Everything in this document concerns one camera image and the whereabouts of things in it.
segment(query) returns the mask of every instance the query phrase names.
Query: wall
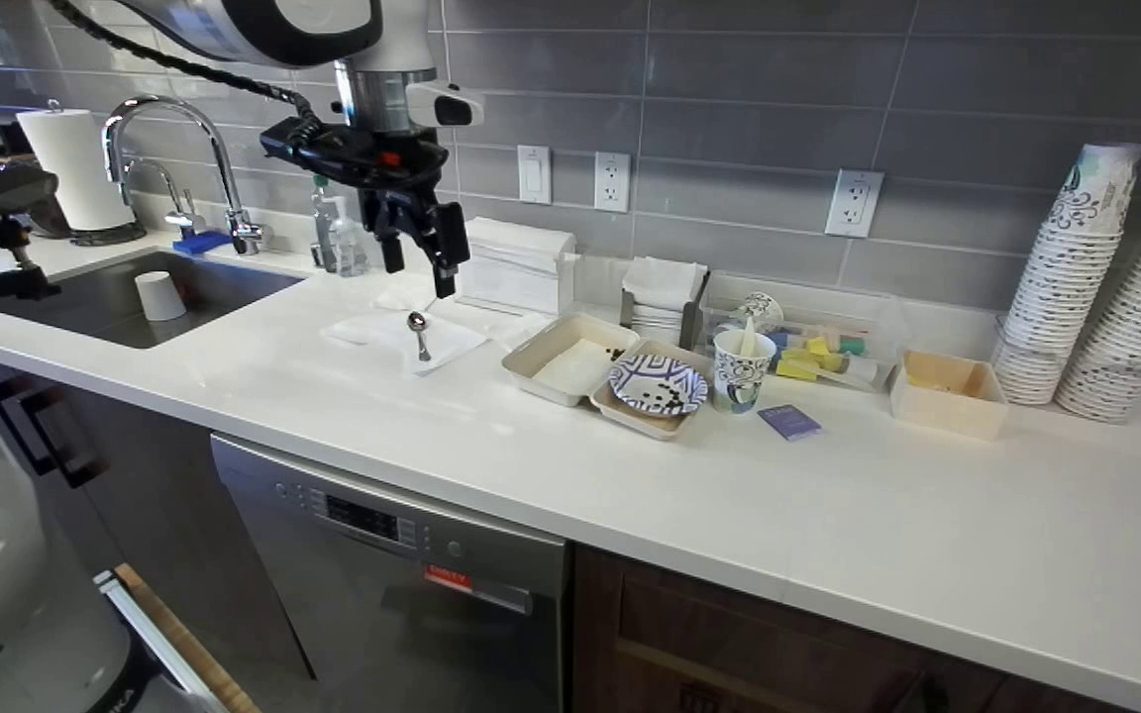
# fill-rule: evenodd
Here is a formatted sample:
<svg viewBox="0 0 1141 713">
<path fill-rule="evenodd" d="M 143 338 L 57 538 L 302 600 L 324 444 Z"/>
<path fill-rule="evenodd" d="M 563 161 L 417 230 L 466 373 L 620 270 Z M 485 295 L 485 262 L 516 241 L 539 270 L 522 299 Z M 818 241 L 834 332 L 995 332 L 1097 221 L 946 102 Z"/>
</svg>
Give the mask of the wall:
<svg viewBox="0 0 1141 713">
<path fill-rule="evenodd" d="M 257 126 L 279 109 L 6 4 L 23 88 L 81 109 L 186 94 L 225 126 L 257 208 L 310 208 L 310 177 L 257 154 Z M 1141 144 L 1141 0 L 440 4 L 442 73 L 491 99 L 483 126 L 446 132 L 442 192 L 471 214 L 567 226 L 596 253 L 1000 308 L 1077 144 Z M 105 0 L 81 7 L 171 48 Z M 257 76 L 332 94 L 324 73 Z M 133 135 L 219 197 L 195 132 Z M 516 144 L 555 147 L 555 208 L 516 202 Z M 632 154 L 628 214 L 591 210 L 591 152 Z M 818 233 L 839 168 L 885 172 L 872 241 Z"/>
</svg>

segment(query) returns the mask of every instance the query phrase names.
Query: sink basin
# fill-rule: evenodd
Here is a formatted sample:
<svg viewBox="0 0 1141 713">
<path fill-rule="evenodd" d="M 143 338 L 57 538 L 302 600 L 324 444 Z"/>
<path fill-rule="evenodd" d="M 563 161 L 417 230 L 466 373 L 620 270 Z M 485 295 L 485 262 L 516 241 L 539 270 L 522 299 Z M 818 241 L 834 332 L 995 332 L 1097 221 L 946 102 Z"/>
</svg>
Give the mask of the sink basin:
<svg viewBox="0 0 1141 713">
<path fill-rule="evenodd" d="M 172 279 L 186 316 L 156 323 L 156 325 L 143 316 L 133 272 L 147 272 L 147 270 L 167 270 Z M 293 283 L 298 279 L 260 272 L 245 267 L 223 267 L 205 257 L 143 253 L 143 257 L 102 267 L 96 272 L 64 279 L 55 283 L 57 295 L 42 301 L 0 299 L 0 315 L 39 323 L 50 329 L 65 329 L 65 332 L 87 332 L 87 338 L 131 346 L 131 349 L 153 349 L 242 307 L 279 295 Z"/>
</svg>

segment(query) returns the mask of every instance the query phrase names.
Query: white countertop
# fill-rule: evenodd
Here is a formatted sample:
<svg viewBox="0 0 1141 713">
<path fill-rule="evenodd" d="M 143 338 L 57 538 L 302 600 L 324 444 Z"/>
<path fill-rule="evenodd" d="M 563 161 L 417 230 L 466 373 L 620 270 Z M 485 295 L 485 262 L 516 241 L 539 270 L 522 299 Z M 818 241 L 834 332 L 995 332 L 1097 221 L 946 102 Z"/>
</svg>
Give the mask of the white countertop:
<svg viewBox="0 0 1141 713">
<path fill-rule="evenodd" d="M 35 249 L 50 272 L 118 253 Z M 147 352 L 0 316 L 0 365 L 1141 709 L 1141 420 L 1019 412 L 965 444 L 878 397 L 768 383 L 825 432 L 702 412 L 652 444 L 517 391 L 499 349 L 401 377 L 324 346 L 374 284 L 310 279 Z"/>
</svg>

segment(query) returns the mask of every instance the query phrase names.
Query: faucet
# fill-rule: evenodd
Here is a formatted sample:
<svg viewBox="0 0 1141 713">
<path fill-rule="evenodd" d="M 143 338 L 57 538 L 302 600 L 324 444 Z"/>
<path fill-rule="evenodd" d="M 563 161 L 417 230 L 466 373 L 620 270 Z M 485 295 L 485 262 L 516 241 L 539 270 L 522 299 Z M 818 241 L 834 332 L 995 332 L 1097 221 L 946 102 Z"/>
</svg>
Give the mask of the faucet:
<svg viewBox="0 0 1141 713">
<path fill-rule="evenodd" d="M 188 121 L 199 132 L 205 132 L 208 152 L 213 152 L 213 168 L 219 168 L 219 183 L 223 183 L 223 196 L 225 196 L 225 233 L 233 237 L 237 253 L 260 253 L 265 230 L 249 220 L 249 210 L 242 202 L 242 188 L 237 188 L 237 177 L 228 172 L 228 154 L 225 154 L 225 144 L 223 144 L 213 121 L 205 111 L 182 102 L 182 99 L 133 94 L 133 99 L 122 99 L 105 114 L 105 125 L 97 132 L 105 183 L 122 188 L 122 202 L 131 202 L 131 168 L 133 168 L 133 159 L 127 154 L 127 132 L 131 132 L 133 114 L 151 111 L 151 109 L 171 109 L 182 121 Z"/>
</svg>

